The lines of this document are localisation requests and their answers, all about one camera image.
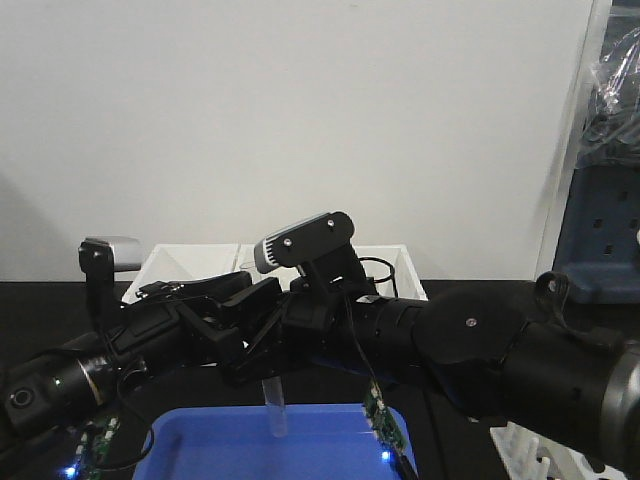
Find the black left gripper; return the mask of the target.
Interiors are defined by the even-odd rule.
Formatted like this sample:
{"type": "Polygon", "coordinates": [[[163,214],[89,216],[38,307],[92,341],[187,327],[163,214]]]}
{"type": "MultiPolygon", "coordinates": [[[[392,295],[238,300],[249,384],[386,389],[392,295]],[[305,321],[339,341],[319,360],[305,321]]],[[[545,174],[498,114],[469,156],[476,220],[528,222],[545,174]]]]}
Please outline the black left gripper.
{"type": "Polygon", "coordinates": [[[248,279],[155,282],[121,309],[121,325],[107,335],[118,366],[141,359],[151,370],[238,360],[244,345],[238,322],[224,304],[250,286],[248,279]]]}

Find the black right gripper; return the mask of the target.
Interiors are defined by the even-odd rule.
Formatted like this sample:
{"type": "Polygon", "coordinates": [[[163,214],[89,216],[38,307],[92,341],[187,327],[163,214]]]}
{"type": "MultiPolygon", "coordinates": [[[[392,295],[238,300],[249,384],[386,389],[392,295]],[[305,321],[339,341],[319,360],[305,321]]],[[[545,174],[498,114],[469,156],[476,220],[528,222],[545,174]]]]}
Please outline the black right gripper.
{"type": "MultiPolygon", "coordinates": [[[[242,386],[282,374],[284,343],[299,350],[319,342],[351,309],[353,299],[377,293],[350,244],[294,268],[300,279],[290,287],[280,324],[265,325],[244,356],[222,368],[225,383],[242,386]]],[[[219,320],[224,328],[257,330],[281,295],[279,281],[266,278],[225,300],[220,305],[219,320]]]]}

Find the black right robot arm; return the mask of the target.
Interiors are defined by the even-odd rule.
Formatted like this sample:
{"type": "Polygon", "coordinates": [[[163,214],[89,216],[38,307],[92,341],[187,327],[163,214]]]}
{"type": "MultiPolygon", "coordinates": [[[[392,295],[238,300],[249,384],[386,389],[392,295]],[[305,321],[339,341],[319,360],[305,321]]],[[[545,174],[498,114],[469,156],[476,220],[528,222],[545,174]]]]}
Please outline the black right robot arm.
{"type": "Polygon", "coordinates": [[[537,284],[540,321],[492,288],[430,301],[381,296],[347,244],[287,252],[281,265],[300,277],[250,322],[229,380],[318,364],[433,388],[468,417],[504,417],[638,477],[639,346],[615,330],[565,324],[560,276],[537,284]]]}

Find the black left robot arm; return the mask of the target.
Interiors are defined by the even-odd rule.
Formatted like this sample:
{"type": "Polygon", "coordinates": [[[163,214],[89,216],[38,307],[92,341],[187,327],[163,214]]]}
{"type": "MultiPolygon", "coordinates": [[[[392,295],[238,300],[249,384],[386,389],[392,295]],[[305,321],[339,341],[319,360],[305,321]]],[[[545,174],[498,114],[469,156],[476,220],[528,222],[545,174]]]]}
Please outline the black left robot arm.
{"type": "Polygon", "coordinates": [[[283,300],[277,280],[254,284],[242,272],[147,284],[135,302],[116,304],[93,332],[9,370],[1,432],[13,442],[79,425],[125,385],[183,366],[214,364],[231,384],[268,377],[273,370],[258,348],[283,300]]]}

